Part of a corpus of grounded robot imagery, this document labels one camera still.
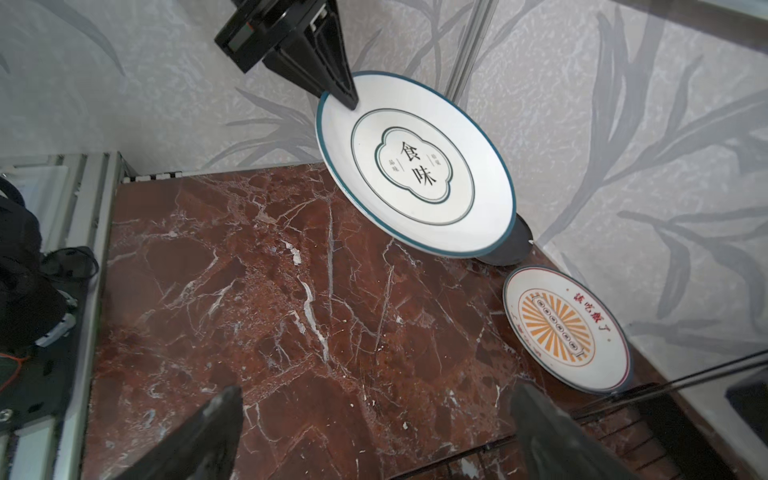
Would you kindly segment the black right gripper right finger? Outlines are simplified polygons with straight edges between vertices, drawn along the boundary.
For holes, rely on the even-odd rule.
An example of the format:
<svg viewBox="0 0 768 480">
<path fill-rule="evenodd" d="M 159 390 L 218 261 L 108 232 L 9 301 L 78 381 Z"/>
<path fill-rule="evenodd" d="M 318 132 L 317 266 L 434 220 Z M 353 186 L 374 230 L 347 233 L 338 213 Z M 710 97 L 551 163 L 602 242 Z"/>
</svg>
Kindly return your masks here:
<svg viewBox="0 0 768 480">
<path fill-rule="evenodd" d="M 535 387 L 513 390 L 510 413 L 529 479 L 638 477 Z"/>
</svg>

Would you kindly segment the orange sunburst plate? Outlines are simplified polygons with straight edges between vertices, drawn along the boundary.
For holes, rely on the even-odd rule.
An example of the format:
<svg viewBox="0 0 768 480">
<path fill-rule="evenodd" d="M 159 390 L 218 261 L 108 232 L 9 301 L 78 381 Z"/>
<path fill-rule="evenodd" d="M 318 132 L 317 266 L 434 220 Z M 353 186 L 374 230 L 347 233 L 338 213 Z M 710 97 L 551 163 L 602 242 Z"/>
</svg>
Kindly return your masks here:
<svg viewBox="0 0 768 480">
<path fill-rule="evenodd" d="M 629 342 L 586 286 L 548 267 L 523 267 L 505 280 L 503 303 L 522 346 L 556 379 L 594 395 L 629 388 Z"/>
</svg>

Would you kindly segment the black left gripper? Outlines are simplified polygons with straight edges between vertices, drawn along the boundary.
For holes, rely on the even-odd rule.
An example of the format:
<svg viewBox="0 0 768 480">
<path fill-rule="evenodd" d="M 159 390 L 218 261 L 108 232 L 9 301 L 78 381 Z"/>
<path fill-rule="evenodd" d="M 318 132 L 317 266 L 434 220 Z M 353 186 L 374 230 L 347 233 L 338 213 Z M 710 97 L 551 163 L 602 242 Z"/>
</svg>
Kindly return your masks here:
<svg viewBox="0 0 768 480">
<path fill-rule="evenodd" d="M 235 12 L 216 45 L 247 73 L 264 65 L 306 92 L 328 93 L 349 110 L 358 94 L 347 59 L 335 1 L 233 1 Z"/>
</svg>

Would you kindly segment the white plate black emblem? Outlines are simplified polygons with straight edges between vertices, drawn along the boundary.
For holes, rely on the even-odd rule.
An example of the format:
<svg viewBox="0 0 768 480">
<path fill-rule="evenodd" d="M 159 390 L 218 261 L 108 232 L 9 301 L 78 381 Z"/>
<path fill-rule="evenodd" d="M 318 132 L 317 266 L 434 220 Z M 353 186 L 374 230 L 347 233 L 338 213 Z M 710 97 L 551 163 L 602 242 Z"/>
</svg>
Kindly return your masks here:
<svg viewBox="0 0 768 480">
<path fill-rule="evenodd" d="M 350 110 L 330 93 L 317 106 L 323 161 L 378 228 L 423 252 L 479 258 L 501 246 L 517 202 L 505 161 L 482 128 L 438 91 L 388 72 L 353 76 Z"/>
</svg>

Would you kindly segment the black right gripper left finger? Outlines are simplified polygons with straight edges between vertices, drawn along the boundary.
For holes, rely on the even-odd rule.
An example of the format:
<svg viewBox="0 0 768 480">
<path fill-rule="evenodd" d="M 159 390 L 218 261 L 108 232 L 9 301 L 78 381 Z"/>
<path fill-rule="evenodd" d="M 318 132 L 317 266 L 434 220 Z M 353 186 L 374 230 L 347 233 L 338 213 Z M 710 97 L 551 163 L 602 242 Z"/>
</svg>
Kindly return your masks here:
<svg viewBox="0 0 768 480">
<path fill-rule="evenodd" d="M 242 389 L 228 386 L 118 477 L 229 479 L 243 421 Z"/>
</svg>

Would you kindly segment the black round plate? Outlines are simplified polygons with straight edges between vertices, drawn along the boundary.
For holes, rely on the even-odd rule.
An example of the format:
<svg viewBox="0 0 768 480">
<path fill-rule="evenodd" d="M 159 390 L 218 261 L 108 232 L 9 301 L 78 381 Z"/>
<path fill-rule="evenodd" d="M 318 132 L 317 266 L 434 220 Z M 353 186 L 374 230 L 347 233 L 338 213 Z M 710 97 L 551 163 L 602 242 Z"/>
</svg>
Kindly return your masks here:
<svg viewBox="0 0 768 480">
<path fill-rule="evenodd" d="M 533 235 L 527 222 L 517 215 L 509 236 L 493 251 L 478 257 L 480 262 L 496 267 L 520 264 L 533 248 Z"/>
</svg>

